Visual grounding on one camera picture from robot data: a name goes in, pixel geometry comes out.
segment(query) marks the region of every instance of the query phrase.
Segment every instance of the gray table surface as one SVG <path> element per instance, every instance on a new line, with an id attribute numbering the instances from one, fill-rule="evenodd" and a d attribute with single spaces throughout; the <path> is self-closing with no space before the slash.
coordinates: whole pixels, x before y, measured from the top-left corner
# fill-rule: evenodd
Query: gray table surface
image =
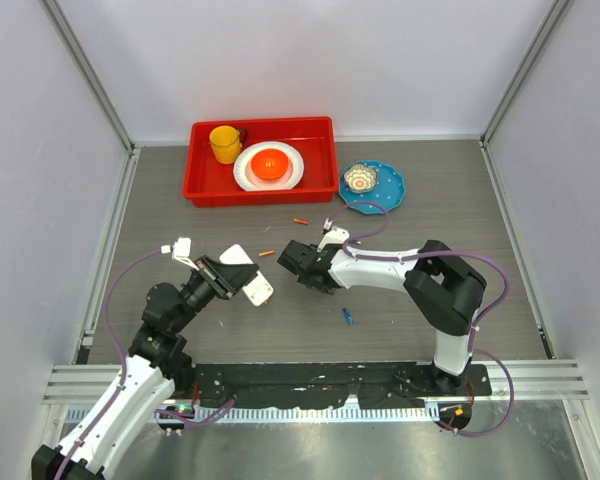
<path id="1" fill-rule="evenodd" d="M 505 402 L 480 402 L 468 430 Z M 517 402 L 509 424 L 463 438 L 424 423 L 217 425 L 166 437 L 148 425 L 112 480 L 585 480 L 562 402 Z"/>
<path id="2" fill-rule="evenodd" d="M 500 210 L 477 141 L 338 143 L 340 167 L 364 159 L 394 165 L 405 177 L 408 193 L 391 212 L 391 224 L 366 249 L 404 250 L 437 239 L 452 248 L 493 257 L 511 273 L 508 300 L 483 323 L 476 345 L 505 359 L 545 358 Z M 184 330 L 185 351 L 197 362 L 313 362 L 427 360 L 434 351 L 434 331 L 406 294 L 373 288 L 338 291 L 335 296 L 310 291 L 276 263 L 289 240 L 317 243 L 324 218 L 340 208 L 330 204 L 266 207 L 195 208 L 182 197 L 185 147 L 143 148 L 120 232 L 111 275 L 137 257 L 192 238 L 192 257 L 217 258 L 240 243 L 275 288 L 268 305 L 256 308 L 240 295 L 212 302 Z M 309 226 L 293 223 L 294 217 Z M 380 217 L 346 212 L 338 224 L 353 232 L 380 225 Z M 498 274 L 473 263 L 489 283 L 485 299 L 502 288 Z M 113 329 L 128 346 L 141 325 L 147 291 L 156 283 L 179 285 L 186 267 L 166 256 L 152 258 L 120 282 L 110 305 Z M 347 307 L 354 318 L 348 326 Z M 117 363 L 114 346 L 100 319 L 89 363 Z"/>

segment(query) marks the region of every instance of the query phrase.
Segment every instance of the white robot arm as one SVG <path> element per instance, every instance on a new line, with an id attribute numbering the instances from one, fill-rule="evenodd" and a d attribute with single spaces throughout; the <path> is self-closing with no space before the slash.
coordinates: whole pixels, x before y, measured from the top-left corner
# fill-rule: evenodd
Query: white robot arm
<path id="1" fill-rule="evenodd" d="M 439 386 L 456 388 L 471 358 L 471 322 L 482 303 L 484 277 L 459 257 L 413 258 L 449 250 L 442 242 L 430 240 L 421 249 L 381 252 L 345 250 L 348 239 L 347 230 L 330 226 L 318 245 L 292 240 L 278 263 L 297 275 L 299 283 L 325 293 L 355 286 L 409 293 L 436 329 L 433 365 L 439 371 Z"/>
<path id="2" fill-rule="evenodd" d="M 125 378 L 121 371 L 86 418 L 56 448 L 40 447 L 32 460 L 33 480 L 112 478 L 153 412 L 193 383 L 195 365 L 182 351 L 186 340 L 180 331 L 214 298 L 228 300 L 242 290 L 258 306 L 273 294 L 258 265 L 239 245 L 226 250 L 220 262 L 207 256 L 192 262 L 190 245 L 189 239 L 179 239 L 171 250 L 174 260 L 191 268 L 191 277 L 182 289 L 161 283 L 147 294 L 144 324 L 125 359 Z"/>

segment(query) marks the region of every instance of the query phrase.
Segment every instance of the blue object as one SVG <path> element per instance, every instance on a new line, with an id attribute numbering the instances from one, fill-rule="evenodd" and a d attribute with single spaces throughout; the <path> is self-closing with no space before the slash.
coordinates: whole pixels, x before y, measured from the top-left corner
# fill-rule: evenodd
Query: blue object
<path id="1" fill-rule="evenodd" d="M 344 318 L 347 319 L 347 325 L 353 325 L 353 317 L 349 313 L 349 310 L 347 310 L 346 308 L 343 308 L 342 313 L 344 313 Z"/>
<path id="2" fill-rule="evenodd" d="M 387 210 L 393 210 L 402 203 L 402 199 L 407 194 L 407 184 L 400 172 L 388 163 L 379 160 L 363 160 L 357 163 L 374 168 L 378 172 L 378 183 L 370 192 L 354 193 L 349 190 L 349 187 L 344 181 L 344 174 L 353 165 L 345 168 L 340 174 L 340 190 L 338 191 L 345 203 L 354 202 L 356 200 L 368 200 L 370 202 L 379 203 Z M 365 215 L 382 214 L 382 211 L 379 208 L 371 205 L 354 205 L 351 208 L 360 213 L 364 213 Z"/>

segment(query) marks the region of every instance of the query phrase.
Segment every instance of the white paper plate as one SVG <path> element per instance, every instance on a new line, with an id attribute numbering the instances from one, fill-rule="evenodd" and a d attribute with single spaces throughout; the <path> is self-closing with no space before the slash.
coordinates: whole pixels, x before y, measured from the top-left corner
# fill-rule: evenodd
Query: white paper plate
<path id="1" fill-rule="evenodd" d="M 258 178 L 251 170 L 253 156 L 267 148 L 284 152 L 289 158 L 289 170 L 281 178 L 273 182 Z M 282 142 L 260 142 L 245 149 L 233 164 L 233 177 L 236 183 L 246 191 L 254 190 L 290 190 L 295 187 L 304 174 L 302 155 L 291 145 Z"/>

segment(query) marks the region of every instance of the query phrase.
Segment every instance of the yellow cup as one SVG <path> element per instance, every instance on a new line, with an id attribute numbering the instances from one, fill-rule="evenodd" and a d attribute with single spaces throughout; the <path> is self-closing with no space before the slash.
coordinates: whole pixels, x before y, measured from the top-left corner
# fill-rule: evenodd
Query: yellow cup
<path id="1" fill-rule="evenodd" d="M 240 139 L 240 134 L 244 132 L 244 138 Z M 247 139 L 247 131 L 244 128 L 233 128 L 229 125 L 214 128 L 209 134 L 209 142 L 213 155 L 220 163 L 230 165 L 236 161 L 242 143 Z"/>

